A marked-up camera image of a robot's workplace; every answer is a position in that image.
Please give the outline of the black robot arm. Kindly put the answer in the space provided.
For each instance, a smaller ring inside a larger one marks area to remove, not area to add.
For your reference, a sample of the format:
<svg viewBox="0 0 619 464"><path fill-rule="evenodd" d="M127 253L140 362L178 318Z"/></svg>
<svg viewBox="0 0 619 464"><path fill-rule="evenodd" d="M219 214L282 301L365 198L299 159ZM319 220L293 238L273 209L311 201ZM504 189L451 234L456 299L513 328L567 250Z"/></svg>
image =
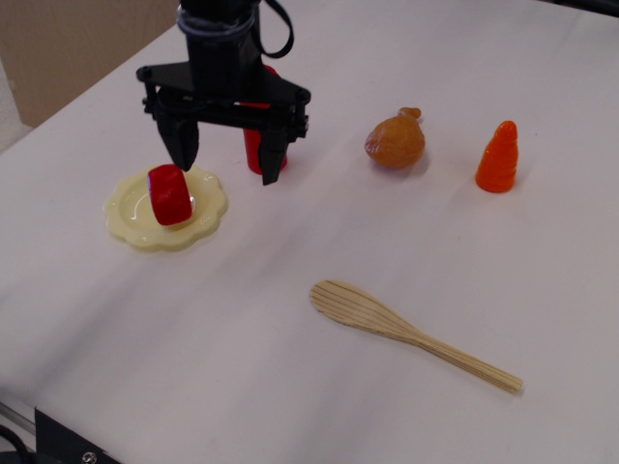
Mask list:
<svg viewBox="0 0 619 464"><path fill-rule="evenodd" d="M310 91L269 71L256 1L183 1L177 25L188 59L144 66L144 110L157 123L173 163L192 167L201 123L257 131L257 168L275 183L289 144L306 136Z"/></svg>

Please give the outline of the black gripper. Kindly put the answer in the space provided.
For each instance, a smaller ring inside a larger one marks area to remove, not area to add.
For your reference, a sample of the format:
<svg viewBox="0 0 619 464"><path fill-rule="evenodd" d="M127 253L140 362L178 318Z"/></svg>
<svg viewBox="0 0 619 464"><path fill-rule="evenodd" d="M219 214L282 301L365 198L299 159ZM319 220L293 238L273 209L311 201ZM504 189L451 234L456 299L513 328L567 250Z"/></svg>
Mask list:
<svg viewBox="0 0 619 464"><path fill-rule="evenodd" d="M157 122L173 163L189 171L199 148L198 124L260 132L262 184L275 183L288 143L306 136L310 91L269 73L254 28L236 35L186 34L186 62L144 66L144 111ZM268 103L265 109L241 102Z"/></svg>

